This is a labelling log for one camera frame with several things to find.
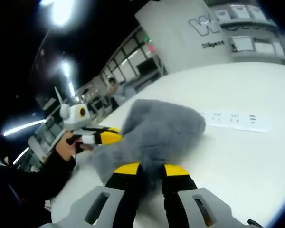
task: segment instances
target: black sleeve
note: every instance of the black sleeve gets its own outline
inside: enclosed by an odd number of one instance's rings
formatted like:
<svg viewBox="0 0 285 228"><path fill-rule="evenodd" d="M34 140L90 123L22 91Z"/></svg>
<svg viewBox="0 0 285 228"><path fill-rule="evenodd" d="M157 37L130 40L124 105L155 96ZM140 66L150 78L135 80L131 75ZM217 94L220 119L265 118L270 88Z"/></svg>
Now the black sleeve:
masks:
<svg viewBox="0 0 285 228"><path fill-rule="evenodd" d="M62 190L74 166L74 158L67 162L54 150L39 172L24 172L10 167L4 172L20 198L45 201Z"/></svg>

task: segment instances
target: gray plastic bracket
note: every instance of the gray plastic bracket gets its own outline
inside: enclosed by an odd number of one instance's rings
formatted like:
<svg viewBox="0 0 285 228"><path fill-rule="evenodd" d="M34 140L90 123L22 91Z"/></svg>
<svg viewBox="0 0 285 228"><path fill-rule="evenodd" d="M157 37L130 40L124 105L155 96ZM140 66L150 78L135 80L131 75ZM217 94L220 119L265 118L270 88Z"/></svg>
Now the gray plastic bracket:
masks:
<svg viewBox="0 0 285 228"><path fill-rule="evenodd" d="M178 195L185 208L190 228L207 228L195 200L200 200L208 212L213 222L211 228L256 228L236 220L232 216L231 207L205 188L180 191Z"/></svg>
<svg viewBox="0 0 285 228"><path fill-rule="evenodd" d="M40 228L111 228L123 195L124 190L98 186L76 201L66 218Z"/></svg>

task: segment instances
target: yellow robot part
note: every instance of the yellow robot part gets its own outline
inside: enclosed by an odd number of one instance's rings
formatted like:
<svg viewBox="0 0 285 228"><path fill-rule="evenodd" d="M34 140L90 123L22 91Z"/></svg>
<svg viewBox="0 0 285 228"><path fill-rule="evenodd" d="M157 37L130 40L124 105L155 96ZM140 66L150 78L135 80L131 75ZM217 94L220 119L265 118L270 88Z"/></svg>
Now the yellow robot part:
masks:
<svg viewBox="0 0 285 228"><path fill-rule="evenodd" d="M167 177L189 175L189 173L186 170L176 165L165 165L165 170L167 173Z"/></svg>
<svg viewBox="0 0 285 228"><path fill-rule="evenodd" d="M100 139L102 145L110 145L122 140L122 136L113 132L104 131L100 133Z"/></svg>
<svg viewBox="0 0 285 228"><path fill-rule="evenodd" d="M119 167L114 173L136 175L139 163L127 164Z"/></svg>

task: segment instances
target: shelf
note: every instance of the shelf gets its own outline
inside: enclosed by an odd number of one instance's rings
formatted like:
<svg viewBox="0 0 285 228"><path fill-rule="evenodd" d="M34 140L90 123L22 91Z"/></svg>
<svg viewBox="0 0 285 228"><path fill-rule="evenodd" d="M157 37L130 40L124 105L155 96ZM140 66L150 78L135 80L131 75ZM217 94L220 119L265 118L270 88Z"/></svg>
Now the shelf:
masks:
<svg viewBox="0 0 285 228"><path fill-rule="evenodd" d="M255 19L249 19L249 18L237 18L237 19L232 19L229 21L219 21L218 23L222 27L223 26L238 25L238 24L259 24L259 25L272 26L272 27L277 28L277 25L271 21L255 20Z"/></svg>
<svg viewBox="0 0 285 228"><path fill-rule="evenodd" d="M241 4L241 5L250 5L250 6L257 6L259 5L253 0L204 0L207 6L221 6L221 5L229 5L229 4Z"/></svg>
<svg viewBox="0 0 285 228"><path fill-rule="evenodd" d="M268 54L268 53L260 53L255 51L241 51L241 52L233 52L232 57L234 60L238 59L245 59L250 61L259 61L262 60L262 62L272 62L272 63L283 63L285 62L285 56L279 56L275 54Z"/></svg>

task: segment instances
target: white wall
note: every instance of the white wall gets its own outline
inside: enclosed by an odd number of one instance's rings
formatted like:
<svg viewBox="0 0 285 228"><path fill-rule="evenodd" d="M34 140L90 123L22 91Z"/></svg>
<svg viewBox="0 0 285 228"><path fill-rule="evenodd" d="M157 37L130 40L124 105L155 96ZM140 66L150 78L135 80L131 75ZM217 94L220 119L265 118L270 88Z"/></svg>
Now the white wall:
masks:
<svg viewBox="0 0 285 228"><path fill-rule="evenodd" d="M169 73L232 62L227 38L203 0L149 1L135 16ZM220 41L225 44L202 45Z"/></svg>

